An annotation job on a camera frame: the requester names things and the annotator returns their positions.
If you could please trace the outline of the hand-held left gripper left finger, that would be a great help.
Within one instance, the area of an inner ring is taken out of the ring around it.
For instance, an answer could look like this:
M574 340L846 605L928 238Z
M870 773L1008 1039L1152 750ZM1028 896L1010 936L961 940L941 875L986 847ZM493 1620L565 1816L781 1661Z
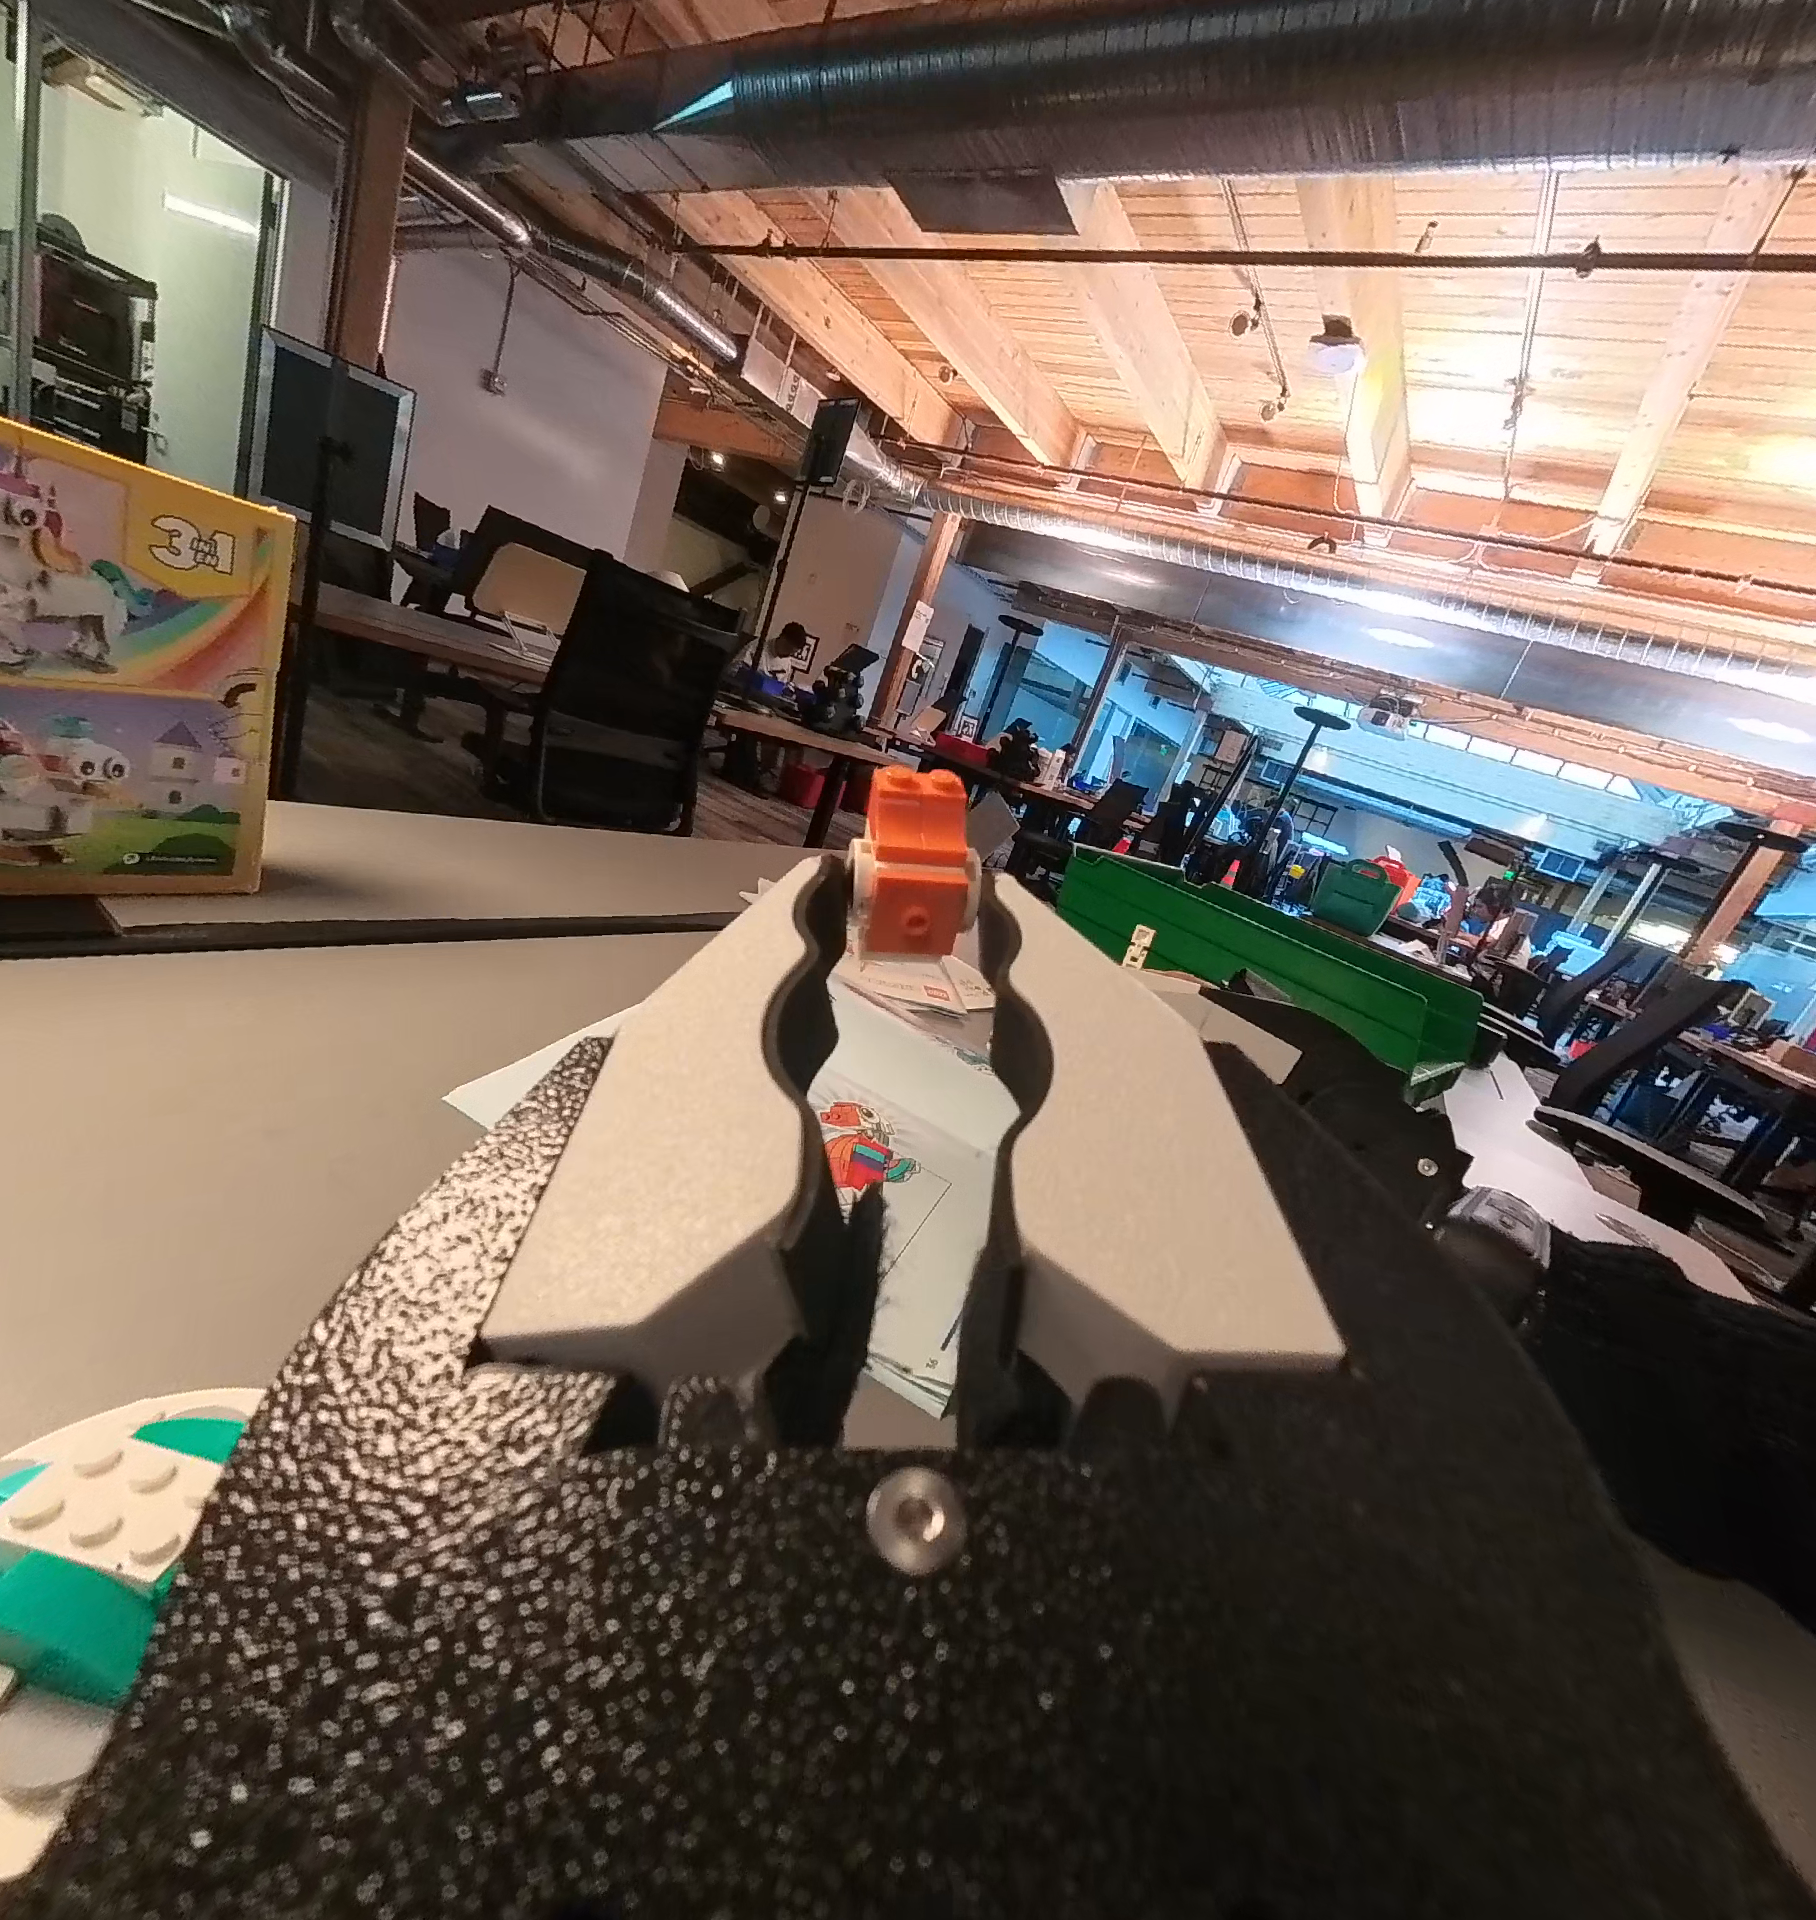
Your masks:
M617 1030L479 1336L488 1363L745 1383L852 1318L809 1094L837 1046L846 863L797 865Z

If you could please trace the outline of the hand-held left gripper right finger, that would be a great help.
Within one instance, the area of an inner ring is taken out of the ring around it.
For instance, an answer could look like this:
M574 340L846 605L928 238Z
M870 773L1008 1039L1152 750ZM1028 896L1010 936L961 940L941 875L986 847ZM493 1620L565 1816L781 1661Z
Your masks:
M978 1354L1069 1412L1108 1383L1175 1419L1204 1376L1319 1376L1328 1306L1206 1043L1035 896L978 917L990 1065L1014 1101L978 1273Z

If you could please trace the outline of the orange toy brick head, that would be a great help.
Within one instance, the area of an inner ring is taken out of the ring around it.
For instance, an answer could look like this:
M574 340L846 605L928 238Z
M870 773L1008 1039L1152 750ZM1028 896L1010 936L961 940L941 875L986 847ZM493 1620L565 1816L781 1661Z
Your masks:
M955 773L876 768L851 842L851 946L861 963L941 963L974 926L983 868Z

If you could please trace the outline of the yellow toy set box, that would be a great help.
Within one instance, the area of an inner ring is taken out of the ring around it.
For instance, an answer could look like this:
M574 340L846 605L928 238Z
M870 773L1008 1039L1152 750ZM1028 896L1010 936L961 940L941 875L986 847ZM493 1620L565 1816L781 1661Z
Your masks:
M0 416L0 897L258 888L295 548Z

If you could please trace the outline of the green plastic bin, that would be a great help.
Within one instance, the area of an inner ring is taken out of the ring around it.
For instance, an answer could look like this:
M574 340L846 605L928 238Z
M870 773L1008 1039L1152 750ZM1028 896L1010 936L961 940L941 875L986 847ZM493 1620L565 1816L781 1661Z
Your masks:
M1412 1102L1450 1091L1472 1065L1484 997L1469 985L1224 885L1123 854L1080 851L1056 906L1111 961L1126 954L1136 926L1152 926L1146 970L1212 988L1249 972L1399 1070Z

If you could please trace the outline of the green basket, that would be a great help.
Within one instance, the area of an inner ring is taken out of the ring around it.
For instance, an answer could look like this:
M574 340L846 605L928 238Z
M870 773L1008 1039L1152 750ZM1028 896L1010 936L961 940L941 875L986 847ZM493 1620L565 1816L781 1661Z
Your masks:
M1412 875L1399 859L1328 859L1307 896L1307 917L1368 942L1408 885Z

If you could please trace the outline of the open pale blue instruction booklet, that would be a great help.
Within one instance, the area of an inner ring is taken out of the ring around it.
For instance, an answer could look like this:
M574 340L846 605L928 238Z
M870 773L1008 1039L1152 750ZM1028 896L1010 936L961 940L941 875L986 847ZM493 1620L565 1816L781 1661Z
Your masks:
M964 1302L993 1209L993 1162L1014 1101L983 1050L833 994L837 1046L809 1102L842 1214L879 1196L879 1281L864 1374L944 1419Z

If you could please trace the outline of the closed instruction booklet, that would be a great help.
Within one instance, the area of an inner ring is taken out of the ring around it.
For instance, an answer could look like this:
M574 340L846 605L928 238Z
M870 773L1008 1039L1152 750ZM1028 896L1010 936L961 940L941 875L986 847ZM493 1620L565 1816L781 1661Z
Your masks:
M990 1059L993 991L967 957L846 957L833 988L949 1052L974 1065Z

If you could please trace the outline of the wooden work table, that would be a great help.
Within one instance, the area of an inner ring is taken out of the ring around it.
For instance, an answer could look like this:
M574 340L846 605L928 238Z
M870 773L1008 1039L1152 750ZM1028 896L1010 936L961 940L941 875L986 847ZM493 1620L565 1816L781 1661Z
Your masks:
M1753 1175L1753 1183L1781 1162L1785 1144L1812 1140L1816 1134L1816 1077L1785 1067L1763 1050L1735 1050L1732 1043L1689 1034L1686 1046L1713 1062L1717 1077L1745 1077L1766 1083L1782 1094L1782 1108L1751 1137L1747 1149L1730 1162L1727 1183L1739 1187L1739 1175ZM1816 1245L1790 1269L1781 1287L1781 1302L1790 1309L1816 1309Z
M721 781L732 781L744 790L759 790L759 759L754 759L759 746L818 753L825 759L824 786L811 810L809 829L800 842L806 851L825 847L833 819L843 802L846 781L852 778L857 768L869 768L870 773L874 771L898 773L909 778L916 777L912 768L907 768L904 762L895 762L861 734L824 734L800 722L779 719L772 715L759 715L751 709L717 706L711 710L711 728L726 734Z

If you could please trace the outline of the black mesh office chair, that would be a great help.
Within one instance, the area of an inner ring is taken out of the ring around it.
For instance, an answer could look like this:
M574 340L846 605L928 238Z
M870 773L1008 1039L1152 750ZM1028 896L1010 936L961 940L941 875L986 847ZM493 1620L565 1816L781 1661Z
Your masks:
M597 553L542 688L485 706L482 793L574 829L693 832L741 616Z

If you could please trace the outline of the white teal loose bricks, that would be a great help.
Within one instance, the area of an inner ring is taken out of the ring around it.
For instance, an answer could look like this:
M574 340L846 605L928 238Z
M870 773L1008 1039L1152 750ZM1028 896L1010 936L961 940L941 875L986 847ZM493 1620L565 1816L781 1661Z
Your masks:
M0 1895L100 1761L258 1403L145 1397L0 1459Z

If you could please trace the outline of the black speaker on stand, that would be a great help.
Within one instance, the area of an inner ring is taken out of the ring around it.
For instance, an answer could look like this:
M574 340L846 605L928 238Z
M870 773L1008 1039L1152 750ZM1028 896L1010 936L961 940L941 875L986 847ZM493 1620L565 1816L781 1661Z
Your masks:
M815 495L825 495L837 486L860 414L861 414L861 401L857 398L824 398L818 404L818 414L811 419L811 431L806 437L806 449L800 459L800 472L790 489L790 502L781 518L781 535L776 544L776 564L770 570L767 608L762 621L764 637L776 630L776 612L779 612L779 600L800 541L800 524L806 518L806 505L811 502Z

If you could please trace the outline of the black equipment rack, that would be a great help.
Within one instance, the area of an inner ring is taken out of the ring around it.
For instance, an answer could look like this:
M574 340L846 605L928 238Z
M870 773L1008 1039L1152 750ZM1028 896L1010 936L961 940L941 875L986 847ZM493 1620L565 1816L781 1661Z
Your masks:
M149 463L157 285L36 223L33 425Z

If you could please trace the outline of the cone-ended ventilation duct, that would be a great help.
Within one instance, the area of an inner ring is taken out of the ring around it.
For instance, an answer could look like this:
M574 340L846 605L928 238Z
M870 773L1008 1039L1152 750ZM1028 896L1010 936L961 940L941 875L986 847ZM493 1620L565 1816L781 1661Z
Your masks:
M1816 162L1816 3L955 3L690 47L656 98L824 186Z

